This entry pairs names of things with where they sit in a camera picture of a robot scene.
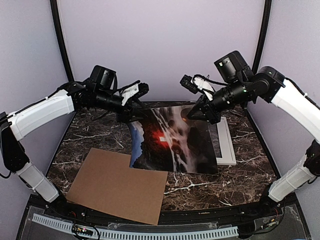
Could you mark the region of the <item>clear acrylic sheet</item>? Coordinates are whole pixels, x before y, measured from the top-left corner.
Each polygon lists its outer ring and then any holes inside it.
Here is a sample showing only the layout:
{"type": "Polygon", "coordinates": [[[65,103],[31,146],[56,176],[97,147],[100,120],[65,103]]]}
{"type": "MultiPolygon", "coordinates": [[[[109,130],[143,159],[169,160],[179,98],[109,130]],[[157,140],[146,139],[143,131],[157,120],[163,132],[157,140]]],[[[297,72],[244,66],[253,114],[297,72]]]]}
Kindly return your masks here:
{"type": "Polygon", "coordinates": [[[209,125],[208,129],[209,129],[209,134],[210,134],[215,156],[217,158],[221,158],[222,153],[221,153],[220,142],[219,142],[218,127],[216,124],[213,124],[213,125],[209,125]]]}

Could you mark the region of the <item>dark landscape photo print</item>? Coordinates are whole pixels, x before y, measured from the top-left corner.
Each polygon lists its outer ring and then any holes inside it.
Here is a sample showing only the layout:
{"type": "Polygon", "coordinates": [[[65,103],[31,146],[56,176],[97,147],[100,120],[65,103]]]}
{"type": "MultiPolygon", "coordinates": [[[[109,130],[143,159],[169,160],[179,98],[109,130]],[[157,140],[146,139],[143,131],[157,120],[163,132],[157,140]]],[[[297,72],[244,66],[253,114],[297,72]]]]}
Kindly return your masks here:
{"type": "Polygon", "coordinates": [[[187,117],[191,104],[143,110],[128,124],[129,166],[135,169],[217,175],[218,163],[208,124],[187,117]]]}

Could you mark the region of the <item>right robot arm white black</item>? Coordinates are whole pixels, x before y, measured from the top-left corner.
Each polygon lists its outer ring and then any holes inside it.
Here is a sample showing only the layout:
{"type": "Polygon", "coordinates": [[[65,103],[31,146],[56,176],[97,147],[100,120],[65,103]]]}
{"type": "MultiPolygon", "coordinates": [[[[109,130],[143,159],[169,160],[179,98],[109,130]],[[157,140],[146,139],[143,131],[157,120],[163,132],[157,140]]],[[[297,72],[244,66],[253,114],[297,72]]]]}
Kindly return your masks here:
{"type": "Polygon", "coordinates": [[[236,105],[246,108],[248,102],[255,103],[261,98],[291,116],[314,138],[301,160],[267,186],[260,202],[255,205],[255,213],[266,217],[276,203],[320,175],[320,107],[293,80],[273,67],[265,66],[253,73],[237,50],[218,59],[214,65],[224,81],[217,91],[212,87],[214,81],[200,74],[184,75],[180,80],[180,84],[191,93],[202,94],[187,114],[188,119],[216,124],[224,110],[236,105]]]}

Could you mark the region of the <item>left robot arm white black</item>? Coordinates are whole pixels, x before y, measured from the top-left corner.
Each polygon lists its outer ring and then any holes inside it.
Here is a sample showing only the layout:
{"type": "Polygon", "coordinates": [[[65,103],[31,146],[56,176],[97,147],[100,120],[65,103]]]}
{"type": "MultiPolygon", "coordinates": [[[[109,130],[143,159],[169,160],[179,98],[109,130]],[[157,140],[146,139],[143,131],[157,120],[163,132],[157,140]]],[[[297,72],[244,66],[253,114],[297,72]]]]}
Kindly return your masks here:
{"type": "Polygon", "coordinates": [[[63,194],[27,156],[21,140],[39,127],[81,109],[102,109],[116,114],[116,120],[130,123],[145,117],[140,97],[149,92],[149,85],[137,80],[118,87],[114,70],[96,65],[84,81],[70,81],[49,96],[18,111],[0,114],[0,152],[4,166],[16,174],[32,191],[50,203],[60,218],[71,213],[63,194]]]}

